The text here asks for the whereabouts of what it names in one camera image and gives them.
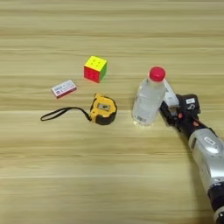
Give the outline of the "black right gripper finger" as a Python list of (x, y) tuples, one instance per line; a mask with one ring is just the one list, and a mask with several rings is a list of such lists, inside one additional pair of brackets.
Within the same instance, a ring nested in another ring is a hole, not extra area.
[(175, 123), (175, 115), (169, 110), (169, 107), (165, 101), (163, 101), (160, 106), (160, 112), (168, 124)]

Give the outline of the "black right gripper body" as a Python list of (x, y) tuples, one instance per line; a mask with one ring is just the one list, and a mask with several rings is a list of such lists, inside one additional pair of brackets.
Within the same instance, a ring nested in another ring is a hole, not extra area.
[(195, 116), (188, 112), (178, 113), (176, 115), (169, 114), (167, 123), (184, 134), (187, 139), (190, 138), (194, 131), (207, 128), (204, 123), (200, 122)]

